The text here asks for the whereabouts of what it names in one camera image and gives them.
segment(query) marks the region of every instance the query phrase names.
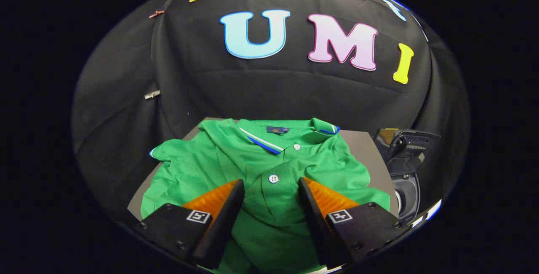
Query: letter m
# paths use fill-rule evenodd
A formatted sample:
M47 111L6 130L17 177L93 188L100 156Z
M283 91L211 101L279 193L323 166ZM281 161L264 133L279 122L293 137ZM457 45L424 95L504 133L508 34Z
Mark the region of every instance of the letter m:
M354 48L356 55L350 63L359 69L373 71L376 69L374 62L374 38L378 30L370 25L358 23L348 35L342 30L337 21L328 15L312 14L309 20L315 26L314 51L309 53L309 59L320 63L329 63L333 56L329 53L329 44L333 47L339 63L344 63Z

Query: blue letter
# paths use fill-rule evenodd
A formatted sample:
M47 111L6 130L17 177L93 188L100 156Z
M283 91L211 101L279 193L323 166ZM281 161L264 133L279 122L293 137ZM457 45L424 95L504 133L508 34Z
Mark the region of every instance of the blue letter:
M395 13L400 19L403 21L406 21L406 17L404 17L401 13L399 8L395 7L393 3L391 3L389 0L382 0L384 3L386 3L391 10L393 10L393 13Z
M248 20L254 14L251 12L239 12L225 15L221 18L221 24L225 25L225 44L230 54L241 59L263 59L277 54L285 46L286 27L285 19L290 16L290 11L268 10L262 12L262 16L269 19L269 40L263 44L253 44L249 41Z

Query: blue striped collar trim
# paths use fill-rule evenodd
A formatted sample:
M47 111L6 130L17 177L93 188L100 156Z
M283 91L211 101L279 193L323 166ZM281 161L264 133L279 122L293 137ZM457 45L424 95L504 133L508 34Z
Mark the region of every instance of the blue striped collar trim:
M241 130L243 133L245 133L247 135L247 137L252 142L254 142L255 144L259 145L260 147L272 152L273 154L279 154L282 151L284 151L283 148L281 148L279 146L276 146L276 145L272 144L271 142L267 142L262 138L256 137L253 134L250 134L249 132L247 132L246 130L243 130L242 128L239 128L239 130Z

